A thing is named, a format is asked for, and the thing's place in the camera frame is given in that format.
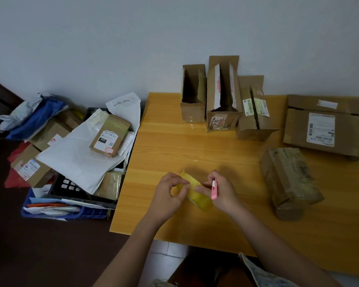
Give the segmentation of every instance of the white wall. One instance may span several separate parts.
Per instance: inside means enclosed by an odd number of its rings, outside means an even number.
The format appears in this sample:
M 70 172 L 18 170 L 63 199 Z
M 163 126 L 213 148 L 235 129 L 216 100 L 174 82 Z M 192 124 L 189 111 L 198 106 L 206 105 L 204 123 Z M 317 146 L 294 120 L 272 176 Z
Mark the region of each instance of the white wall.
M 101 106 L 240 55 L 266 94 L 359 95 L 359 0 L 0 0 L 0 83 Z

